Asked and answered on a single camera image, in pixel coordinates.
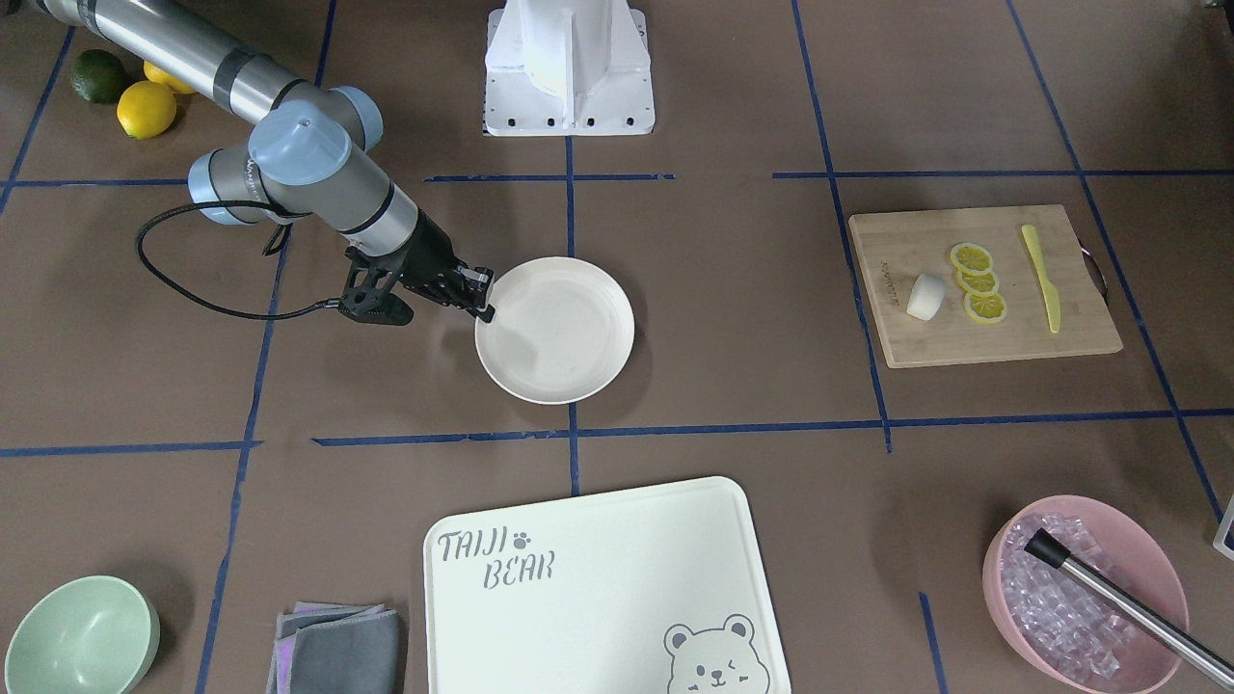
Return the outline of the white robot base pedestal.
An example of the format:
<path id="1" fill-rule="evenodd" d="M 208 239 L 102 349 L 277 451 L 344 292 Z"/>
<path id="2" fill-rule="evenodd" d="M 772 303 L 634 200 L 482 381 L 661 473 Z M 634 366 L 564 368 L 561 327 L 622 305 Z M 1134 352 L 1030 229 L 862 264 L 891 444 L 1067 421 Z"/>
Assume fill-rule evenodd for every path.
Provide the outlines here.
<path id="1" fill-rule="evenodd" d="M 482 127 L 494 137 L 652 133 L 645 14 L 626 1 L 507 1 L 487 16 Z"/>

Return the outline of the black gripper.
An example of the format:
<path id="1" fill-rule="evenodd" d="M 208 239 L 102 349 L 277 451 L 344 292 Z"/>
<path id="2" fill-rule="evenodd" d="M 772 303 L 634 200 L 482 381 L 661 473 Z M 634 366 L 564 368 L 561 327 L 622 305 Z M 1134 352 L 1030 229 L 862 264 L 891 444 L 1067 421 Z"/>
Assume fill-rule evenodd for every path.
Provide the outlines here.
<path id="1" fill-rule="evenodd" d="M 384 263 L 406 289 L 432 303 L 465 310 L 484 324 L 494 321 L 496 307 L 489 293 L 495 272 L 463 262 L 427 212 L 417 214 L 413 232 L 392 254 L 384 256 Z"/>

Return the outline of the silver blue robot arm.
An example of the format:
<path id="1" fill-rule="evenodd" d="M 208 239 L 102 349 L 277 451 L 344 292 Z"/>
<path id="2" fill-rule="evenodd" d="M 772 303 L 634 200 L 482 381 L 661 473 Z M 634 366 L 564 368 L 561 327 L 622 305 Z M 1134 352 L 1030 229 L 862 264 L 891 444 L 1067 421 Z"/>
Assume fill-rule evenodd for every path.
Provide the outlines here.
<path id="1" fill-rule="evenodd" d="M 175 1 L 16 1 L 88 28 L 151 61 L 252 125 L 246 144 L 212 149 L 188 175 L 191 207 L 222 225 L 292 224 L 317 216 L 342 233 L 350 261 L 339 298 L 318 303 L 350 320 L 405 326 L 413 307 L 397 286 L 484 322 L 494 270 L 470 267 L 427 212 L 369 157 L 384 123 L 355 88 L 331 91 Z"/>

